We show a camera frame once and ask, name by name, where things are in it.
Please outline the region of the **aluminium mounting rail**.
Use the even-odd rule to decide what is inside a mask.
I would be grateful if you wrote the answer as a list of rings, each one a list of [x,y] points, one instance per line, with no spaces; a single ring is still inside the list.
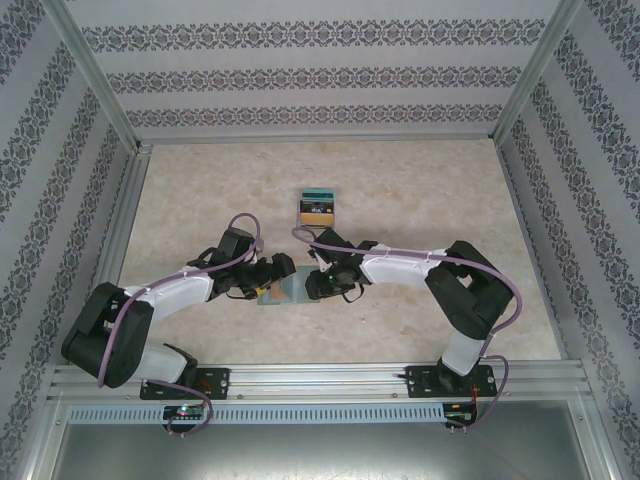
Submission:
[[[576,360],[511,361],[509,372],[489,363],[496,384],[507,379],[503,401],[573,400],[593,395],[591,382]],[[403,363],[236,364],[230,370],[228,403],[348,403],[405,400]],[[139,399],[140,380],[117,389],[98,387],[84,371],[63,365],[55,369],[46,393],[48,402],[124,404]]]

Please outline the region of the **aluminium side rail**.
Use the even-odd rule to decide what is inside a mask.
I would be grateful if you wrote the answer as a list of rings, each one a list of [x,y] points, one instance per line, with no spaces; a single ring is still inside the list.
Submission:
[[[90,260],[90,269],[82,270],[83,277],[78,276],[82,282],[74,287],[68,301],[59,347],[62,347],[92,290],[103,282],[119,282],[151,152],[151,145],[143,145],[141,152],[132,152],[117,178],[117,189],[114,193],[104,191],[106,198],[94,215],[90,242],[83,250],[82,259]]]

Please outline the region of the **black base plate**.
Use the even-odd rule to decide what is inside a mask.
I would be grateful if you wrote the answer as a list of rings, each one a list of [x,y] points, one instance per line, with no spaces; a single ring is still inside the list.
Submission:
[[[178,385],[204,394],[210,400],[226,400],[230,383],[228,368],[197,367],[191,373],[183,374]],[[142,400],[201,400],[195,393],[185,392],[175,387],[162,386],[146,381],[141,385],[139,396]]]
[[[410,365],[399,378],[406,381],[410,398],[494,397],[497,384],[489,365],[476,365],[460,376],[443,365]]]

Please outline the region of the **green card holder wallet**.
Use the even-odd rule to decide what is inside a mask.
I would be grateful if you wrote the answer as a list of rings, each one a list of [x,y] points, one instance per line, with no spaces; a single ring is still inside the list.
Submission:
[[[310,273],[315,270],[317,270],[317,267],[298,266],[296,268],[296,272],[293,275],[290,275],[289,277],[282,280],[278,280],[281,282],[284,292],[289,296],[288,301],[273,301],[270,295],[270,286],[270,288],[264,295],[258,297],[257,303],[262,306],[318,303],[318,301],[313,300],[309,297],[305,288],[305,282],[307,278],[309,277]]]

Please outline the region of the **small card box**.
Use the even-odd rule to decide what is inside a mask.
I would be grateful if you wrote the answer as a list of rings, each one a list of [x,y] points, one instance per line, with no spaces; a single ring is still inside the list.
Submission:
[[[298,198],[298,203],[297,203],[297,206],[298,206],[298,210],[297,210],[297,226],[298,226],[298,227],[302,227],[302,226],[299,224],[299,214],[300,214],[300,212],[299,212],[299,204],[300,204],[300,201],[301,201],[301,200],[303,200],[303,198],[301,197],[301,192],[302,192],[302,190],[300,191],[299,198]],[[335,198],[334,198],[333,203],[334,203],[334,216],[336,216]],[[313,231],[314,233],[317,233],[317,232],[324,231],[324,230],[325,230],[325,229],[327,229],[327,228],[322,228],[322,229],[313,229],[313,228],[308,228],[308,229],[310,229],[310,230],[311,230],[311,231]]]

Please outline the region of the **small circuit board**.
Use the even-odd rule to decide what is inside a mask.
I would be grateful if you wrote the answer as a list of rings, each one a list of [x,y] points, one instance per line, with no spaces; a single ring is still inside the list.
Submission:
[[[455,425],[471,425],[477,418],[477,405],[475,403],[446,403],[443,405],[444,416],[448,423]]]

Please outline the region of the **aluminium back bar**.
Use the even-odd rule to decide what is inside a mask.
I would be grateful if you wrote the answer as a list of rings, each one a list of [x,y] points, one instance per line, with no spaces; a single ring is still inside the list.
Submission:
[[[488,134],[471,133],[412,133],[412,134],[354,134],[354,135],[253,135],[141,138],[140,145],[212,145],[258,143],[340,143],[340,142],[412,142],[412,141],[476,141],[492,140]]]

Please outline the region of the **grey sheet metal panel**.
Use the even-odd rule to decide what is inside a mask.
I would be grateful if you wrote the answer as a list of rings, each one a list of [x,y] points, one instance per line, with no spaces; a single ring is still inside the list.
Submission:
[[[451,433],[426,424],[68,425],[33,480],[621,480],[561,422]]]

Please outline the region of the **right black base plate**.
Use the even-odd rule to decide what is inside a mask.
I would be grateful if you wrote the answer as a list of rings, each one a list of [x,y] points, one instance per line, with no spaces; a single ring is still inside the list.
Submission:
[[[460,376],[443,365],[410,365],[399,378],[406,381],[410,398],[494,397],[497,384],[489,365],[476,365]]]

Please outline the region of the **circuit board with green light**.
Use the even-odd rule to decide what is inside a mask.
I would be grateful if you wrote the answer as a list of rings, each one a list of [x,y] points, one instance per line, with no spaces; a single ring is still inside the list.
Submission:
[[[163,419],[169,421],[184,420],[184,421],[199,421],[204,417],[204,408],[201,406],[165,406],[163,411]]]

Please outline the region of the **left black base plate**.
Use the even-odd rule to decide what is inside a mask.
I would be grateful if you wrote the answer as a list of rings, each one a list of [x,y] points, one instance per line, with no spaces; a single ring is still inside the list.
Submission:
[[[226,400],[230,383],[228,368],[197,367],[191,373],[183,374],[178,385],[204,394],[210,400]],[[201,400],[195,393],[185,392],[175,387],[162,386],[146,381],[141,385],[139,396],[142,400]]]

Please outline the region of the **aluminium frame post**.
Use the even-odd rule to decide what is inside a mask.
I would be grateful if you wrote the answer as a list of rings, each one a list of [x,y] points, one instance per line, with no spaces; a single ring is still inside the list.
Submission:
[[[39,0],[129,153],[140,140],[65,0]]]
[[[510,94],[490,138],[496,146],[501,146],[518,115],[528,101],[540,77],[542,76],[553,52],[564,36],[566,30],[575,17],[583,0],[559,0],[559,3],[551,16],[540,41],[536,45],[528,60],[522,75],[516,82],[513,92]]]

